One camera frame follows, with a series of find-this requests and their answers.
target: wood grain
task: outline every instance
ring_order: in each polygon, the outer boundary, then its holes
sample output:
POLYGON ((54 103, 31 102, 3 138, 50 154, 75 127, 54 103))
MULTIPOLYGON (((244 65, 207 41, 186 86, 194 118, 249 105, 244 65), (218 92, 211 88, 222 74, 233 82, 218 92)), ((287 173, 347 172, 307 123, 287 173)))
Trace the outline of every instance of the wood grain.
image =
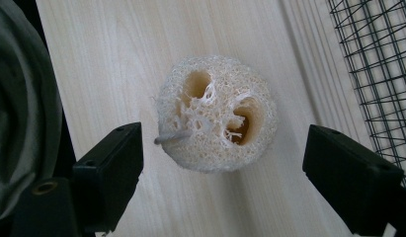
POLYGON ((144 172, 115 236, 351 235, 301 171, 311 123, 369 145, 323 1, 38 5, 77 158, 113 128, 142 122, 144 172), (166 75, 184 57, 209 54, 259 71, 279 107, 274 143, 233 173, 183 170, 153 144, 166 75))

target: dark cloth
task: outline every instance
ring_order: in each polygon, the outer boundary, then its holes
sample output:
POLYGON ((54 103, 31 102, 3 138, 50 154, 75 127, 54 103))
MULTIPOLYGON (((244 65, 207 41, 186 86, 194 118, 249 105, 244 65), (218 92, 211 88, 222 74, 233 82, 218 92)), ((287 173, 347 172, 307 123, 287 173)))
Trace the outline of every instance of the dark cloth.
POLYGON ((0 0, 0 219, 29 184, 51 177, 61 117, 39 34, 13 1, 0 0))

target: dried loofah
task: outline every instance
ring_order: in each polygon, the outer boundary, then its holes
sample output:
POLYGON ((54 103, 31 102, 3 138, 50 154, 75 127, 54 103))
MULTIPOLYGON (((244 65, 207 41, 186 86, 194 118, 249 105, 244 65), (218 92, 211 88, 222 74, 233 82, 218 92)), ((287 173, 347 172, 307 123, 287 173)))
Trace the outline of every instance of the dried loofah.
POLYGON ((252 163, 277 130, 267 82, 230 57, 188 58, 176 65, 156 107, 155 143, 195 171, 233 171, 252 163))

